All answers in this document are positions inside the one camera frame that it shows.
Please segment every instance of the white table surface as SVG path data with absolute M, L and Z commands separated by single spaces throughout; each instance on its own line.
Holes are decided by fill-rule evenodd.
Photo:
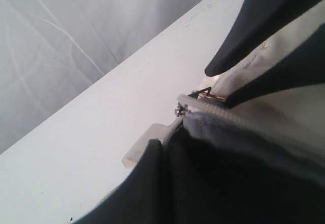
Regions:
M 0 155 L 0 223 L 69 223 L 129 170 L 121 159 L 153 123 L 175 119 L 243 0 L 203 0 Z

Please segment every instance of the white surface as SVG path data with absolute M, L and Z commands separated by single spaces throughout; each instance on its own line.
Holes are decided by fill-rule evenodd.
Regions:
M 152 123 L 175 119 L 243 0 L 203 0 L 0 155 L 0 223 L 66 223 L 128 174 L 121 159 Z
M 0 153 L 201 0 L 0 0 Z

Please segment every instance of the gray backdrop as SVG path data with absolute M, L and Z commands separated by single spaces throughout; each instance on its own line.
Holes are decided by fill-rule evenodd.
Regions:
M 0 0 L 0 153 L 200 1 Z

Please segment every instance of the zipper teeth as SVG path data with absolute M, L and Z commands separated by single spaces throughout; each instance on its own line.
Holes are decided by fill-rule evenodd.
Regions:
M 324 165 L 323 157 L 321 155 L 321 152 L 319 152 L 317 149 L 308 147 L 308 145 L 303 144 L 302 142 L 299 142 L 297 140 L 294 140 L 290 137 L 287 137 L 285 135 L 279 134 L 277 132 L 273 132 L 271 130 L 265 130 L 264 128 L 256 125 L 255 123 L 251 123 L 250 121 L 243 119 L 240 116 L 237 116 L 230 112 L 227 109 L 221 108 L 219 106 L 216 106 L 214 104 L 211 104 L 209 102 L 204 102 L 202 100 L 196 100 L 194 98 L 188 97 L 184 94 L 181 94 L 177 97 L 177 101 L 182 105 L 188 105 L 191 107 L 194 107 L 196 109 L 199 109 L 201 111 L 207 112 L 218 119 L 221 119 L 229 124 L 235 125 L 243 130 L 248 130 L 254 133 L 257 133 L 261 136 L 264 136 L 269 139 L 275 140 L 275 142 L 281 142 L 282 146 L 287 146 L 290 149 L 295 150 L 296 153 L 299 152 L 299 154 L 305 155 L 308 158 L 317 161 L 318 163 L 322 162 L 322 165 Z

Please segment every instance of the zipper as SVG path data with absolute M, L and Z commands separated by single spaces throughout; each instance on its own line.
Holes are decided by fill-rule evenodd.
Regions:
M 246 120 L 238 115 L 235 115 L 227 108 L 223 108 L 223 99 L 214 97 L 215 101 L 219 101 L 219 105 L 214 103 L 212 100 L 203 100 L 199 98 L 207 98 L 205 95 L 198 96 L 198 99 L 190 97 L 188 95 L 181 94 L 177 97 L 178 106 L 181 109 L 180 115 L 186 115 L 190 112 L 204 112 L 217 119 L 220 119 L 230 125 L 234 125 L 242 130 L 256 133 L 264 138 L 271 140 L 272 142 L 278 143 L 280 146 L 286 148 L 291 153 L 307 157 L 323 166 L 325 166 L 324 155 L 312 147 L 308 147 L 305 143 L 299 142 L 295 139 L 287 137 L 286 135 L 279 134 L 270 129 L 265 129 L 249 120 Z

